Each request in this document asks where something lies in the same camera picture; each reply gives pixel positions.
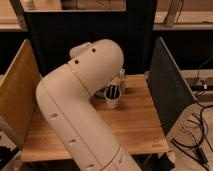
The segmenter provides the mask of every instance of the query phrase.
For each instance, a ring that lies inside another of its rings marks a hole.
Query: gray panel
[[[162,38],[158,38],[152,56],[148,84],[165,134],[181,112],[196,98]]]

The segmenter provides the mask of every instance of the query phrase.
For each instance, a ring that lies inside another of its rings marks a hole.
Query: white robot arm
[[[38,84],[41,112],[82,171],[140,171],[89,102],[120,71],[122,50],[103,39],[72,54]]]

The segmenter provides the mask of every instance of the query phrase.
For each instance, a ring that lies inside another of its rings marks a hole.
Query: cup
[[[119,86],[109,85],[105,89],[104,97],[106,99],[107,107],[109,109],[115,109],[121,97]]]

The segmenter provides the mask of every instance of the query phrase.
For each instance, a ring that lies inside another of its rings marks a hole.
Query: wooden panel
[[[127,77],[126,93],[121,98],[117,109],[107,109],[105,100],[94,98],[91,101],[121,144],[131,154],[168,151],[168,145],[143,75]],[[37,108],[34,111],[21,160],[31,162],[70,158],[70,154]]]
[[[0,23],[18,23],[9,0],[0,0]]]
[[[0,127],[20,148],[35,107],[40,80],[30,42],[25,40],[0,86]]]

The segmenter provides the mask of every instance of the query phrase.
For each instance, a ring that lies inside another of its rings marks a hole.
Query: wooden table
[[[108,109],[103,99],[93,98],[91,102],[131,154],[168,151],[168,144],[143,75],[127,76],[125,94],[116,109]],[[71,155],[36,108],[21,153],[21,161],[70,158]]]

